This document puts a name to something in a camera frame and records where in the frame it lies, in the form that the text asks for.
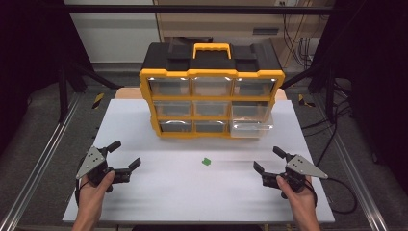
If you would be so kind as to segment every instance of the white panel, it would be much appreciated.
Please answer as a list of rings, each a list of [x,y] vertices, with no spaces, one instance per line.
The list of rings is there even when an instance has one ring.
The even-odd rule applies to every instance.
[[[286,162],[273,154],[277,145],[291,154],[312,158],[292,102],[276,101],[275,126],[261,139],[161,139],[150,125],[144,100],[114,99],[94,145],[122,143],[108,155],[114,168],[141,158],[130,183],[114,185],[106,194],[101,220],[113,223],[269,223],[293,221],[288,200],[276,189],[263,187],[253,162],[280,173]],[[212,161],[209,166],[201,162]],[[319,197],[320,222],[333,222],[321,182],[313,179]],[[63,221],[76,218],[71,197]]]
[[[153,5],[151,0],[64,0],[66,4]],[[159,41],[154,13],[72,13],[92,63],[142,63]]]

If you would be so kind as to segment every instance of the hand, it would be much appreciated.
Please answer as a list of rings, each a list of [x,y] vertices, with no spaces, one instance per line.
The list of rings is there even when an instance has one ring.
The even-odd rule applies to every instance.
[[[306,176],[306,179],[310,183],[312,182],[310,176]],[[313,193],[307,188],[304,188],[303,191],[299,193],[294,192],[288,182],[281,176],[277,176],[276,181],[278,182],[279,188],[288,197],[292,208],[293,219],[298,228],[301,231],[320,230],[316,217]]]
[[[101,217],[102,202],[106,189],[111,186],[114,179],[115,172],[110,171],[101,183],[94,187],[86,175],[82,177],[78,214],[72,227],[73,231],[93,230]]]

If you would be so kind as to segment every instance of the yellow frame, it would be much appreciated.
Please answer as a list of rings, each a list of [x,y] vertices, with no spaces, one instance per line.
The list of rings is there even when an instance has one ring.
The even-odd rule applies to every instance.
[[[276,79],[273,89],[268,96],[244,96],[233,95],[234,83],[232,81],[231,94],[225,96],[201,96],[192,95],[192,81],[189,81],[190,95],[153,95],[148,83],[148,79],[154,78],[187,78],[193,79],[195,77],[227,77],[230,79]],[[196,115],[193,112],[193,105],[191,104],[190,116],[173,116],[173,115],[157,115],[154,101],[264,101],[268,103],[268,109],[270,110],[275,103],[275,95],[277,90],[282,86],[285,79],[285,73],[282,70],[259,70],[256,72],[239,72],[236,69],[189,69],[187,71],[167,71],[165,69],[149,69],[144,68],[140,72],[140,90],[143,98],[149,105],[151,112],[151,124],[156,134],[159,137],[164,138],[196,138],[196,137],[223,137],[231,138],[230,132],[224,127],[222,133],[198,133],[195,132],[195,121],[197,120],[225,120],[230,122],[231,118],[229,109],[227,115]],[[162,132],[160,127],[160,120],[191,120],[191,132]]]

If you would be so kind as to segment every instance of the white tabletop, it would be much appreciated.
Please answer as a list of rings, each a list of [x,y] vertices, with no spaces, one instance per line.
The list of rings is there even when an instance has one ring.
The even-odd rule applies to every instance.
[[[144,100],[113,99],[94,145],[113,141],[122,145],[108,155],[113,168],[126,168],[138,157],[141,165],[130,183],[116,184],[105,196],[101,220],[114,223],[271,223],[293,221],[288,200],[262,185],[254,169],[258,162],[268,172],[281,173],[285,160],[272,152],[279,146],[312,161],[293,105],[276,101],[273,128],[260,139],[161,139],[150,125]],[[204,158],[212,162],[202,164]],[[319,222],[334,217],[318,178],[313,185],[319,198]],[[74,196],[63,221],[73,222]]]

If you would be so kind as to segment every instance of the storage drawer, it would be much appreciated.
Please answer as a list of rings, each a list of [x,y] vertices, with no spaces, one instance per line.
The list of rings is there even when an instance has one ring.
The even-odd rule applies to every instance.
[[[190,116],[190,101],[153,101],[157,116]]]
[[[276,79],[243,79],[238,78],[234,85],[234,95],[268,96]]]
[[[155,95],[190,95],[189,80],[186,78],[147,79],[153,96]]]
[[[195,131],[198,133],[223,133],[226,125],[226,121],[198,120],[195,122]]]
[[[196,116],[227,116],[228,101],[193,101]]]
[[[270,115],[267,102],[232,102],[231,117],[233,120],[265,121]]]
[[[273,127],[270,116],[267,122],[255,120],[231,121],[230,133],[232,138],[260,138]]]
[[[192,93],[204,96],[230,95],[231,82],[227,77],[195,77],[192,79]]]
[[[160,120],[162,132],[191,132],[190,120]]]

